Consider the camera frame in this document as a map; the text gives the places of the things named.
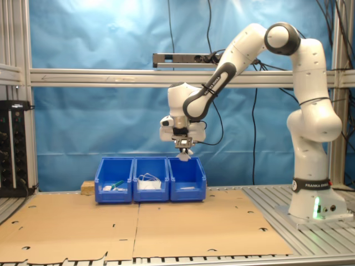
cardboard sheet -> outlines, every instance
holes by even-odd
[[[96,205],[94,196],[37,195],[0,226],[0,262],[53,264],[132,258],[138,205]]]
[[[242,191],[208,191],[203,203],[140,205],[133,257],[269,254],[292,251]]]

blue curtain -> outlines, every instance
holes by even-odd
[[[152,69],[152,53],[171,53],[167,0],[30,0],[34,68]],[[176,53],[209,53],[207,0],[171,0]],[[223,49],[248,24],[284,21],[319,39],[328,69],[331,49],[316,1],[211,0],[212,50]],[[268,64],[291,69],[288,57],[265,52]],[[225,89],[215,100],[225,136],[197,145],[209,186],[250,185],[255,90]],[[34,88],[39,187],[78,190],[93,180],[102,156],[175,156],[159,140],[169,113],[165,88]],[[257,184],[291,183],[293,148],[286,127],[297,103],[277,88],[260,89],[255,108]],[[208,142],[221,135],[211,108]]]

blue storage bin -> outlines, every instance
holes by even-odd
[[[168,158],[171,201],[203,201],[206,198],[206,174],[197,157],[187,162]]]
[[[138,177],[149,173],[161,181],[160,190],[139,190]],[[133,199],[136,202],[168,201],[169,170],[166,157],[137,157],[134,160]]]
[[[132,201],[132,175],[134,158],[103,157],[95,176],[95,200],[98,203],[122,203]],[[119,188],[126,191],[103,191],[105,186],[111,186],[124,181]]]

white object in bin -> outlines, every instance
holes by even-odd
[[[122,187],[115,187],[113,190],[115,190],[115,191],[127,191],[126,188],[122,188]]]
[[[181,190],[194,190],[195,187],[182,187]]]
[[[146,173],[138,177],[138,189],[139,190],[160,190],[161,181],[156,176]]]
[[[111,191],[112,186],[104,186],[103,191]]]

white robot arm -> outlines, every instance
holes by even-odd
[[[161,140],[174,141],[180,159],[188,160],[189,148],[205,139],[205,125],[200,121],[214,98],[265,50],[290,56],[294,92],[300,103],[300,109],[287,119],[295,149],[289,213],[304,220],[349,216],[344,199],[331,189],[322,147],[322,142],[335,140],[342,130],[329,99],[323,46],[315,39],[301,39],[287,23],[276,23],[268,30],[259,24],[247,26],[227,47],[215,73],[202,88],[187,83],[172,85],[168,89],[170,115],[160,122]]]

